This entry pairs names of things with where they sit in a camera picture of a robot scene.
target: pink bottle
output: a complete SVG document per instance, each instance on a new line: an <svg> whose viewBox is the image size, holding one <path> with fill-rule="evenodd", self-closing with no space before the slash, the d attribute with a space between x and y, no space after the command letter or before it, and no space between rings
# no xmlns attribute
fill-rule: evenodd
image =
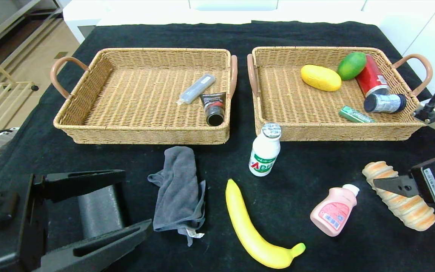
<svg viewBox="0 0 435 272"><path fill-rule="evenodd" d="M342 188L331 188L327 198L321 201L310 214L310 219L328 236L337 236L349 219L359 188L345 184Z"/></svg>

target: towel tag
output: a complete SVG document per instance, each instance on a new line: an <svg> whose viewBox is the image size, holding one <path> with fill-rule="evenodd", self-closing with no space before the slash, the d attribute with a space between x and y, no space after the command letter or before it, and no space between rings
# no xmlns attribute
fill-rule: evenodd
<svg viewBox="0 0 435 272"><path fill-rule="evenodd" d="M188 229L186 228L186 231L188 232L188 236L192 237L192 238L202 238L202 236L204 236L203 233L196 233L195 229Z"/></svg>

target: gray towel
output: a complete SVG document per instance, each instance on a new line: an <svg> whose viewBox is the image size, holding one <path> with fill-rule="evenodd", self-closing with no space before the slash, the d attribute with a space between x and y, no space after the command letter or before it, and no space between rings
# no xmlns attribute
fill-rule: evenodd
<svg viewBox="0 0 435 272"><path fill-rule="evenodd" d="M176 229L187 236L188 246L204 223L206 181L197 183L196 162L191 148L176 146L164 151L164 169L147 177L160 187L154 214L154 231Z"/></svg>

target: bread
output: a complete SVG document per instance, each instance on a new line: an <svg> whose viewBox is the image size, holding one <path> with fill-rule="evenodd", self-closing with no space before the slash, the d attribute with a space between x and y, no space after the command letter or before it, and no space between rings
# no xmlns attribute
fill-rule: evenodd
<svg viewBox="0 0 435 272"><path fill-rule="evenodd" d="M406 227L417 231L425 231L435 223L434 209L429 207L420 196L405 196L378 189L373 185L374 179L397 177L397 172L385 162L370 162L362 174L389 210L404 222Z"/></svg>

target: wicker basket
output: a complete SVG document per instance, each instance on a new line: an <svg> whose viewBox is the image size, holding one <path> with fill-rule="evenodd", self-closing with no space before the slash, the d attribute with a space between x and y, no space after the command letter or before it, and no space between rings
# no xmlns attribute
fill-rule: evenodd
<svg viewBox="0 0 435 272"><path fill-rule="evenodd" d="M68 94L56 72L66 61L85 73ZM226 92L223 124L209 126L199 98L177 105L203 74L216 81L206 93ZM58 60L50 74L67 100L53 121L80 144L223 144L229 139L237 58L224 49L107 48L89 67L74 57Z"/></svg>
<svg viewBox="0 0 435 272"><path fill-rule="evenodd" d="M387 79L391 93L403 93L406 108L397 114L367 113L375 123L352 123L338 115L344 105L362 113L364 95L355 79L344 81L336 92L319 91L301 79L306 64L336 70L349 53L370 54ZM426 67L427 78L411 91L397 67L411 57ZM402 141L424 126L411 113L418 105L416 96L432 77L430 63L421 55L409 55L390 63L376 48L337 47L259 47L248 55L249 81L253 91L256 134L266 122L282 128L282 141Z"/></svg>

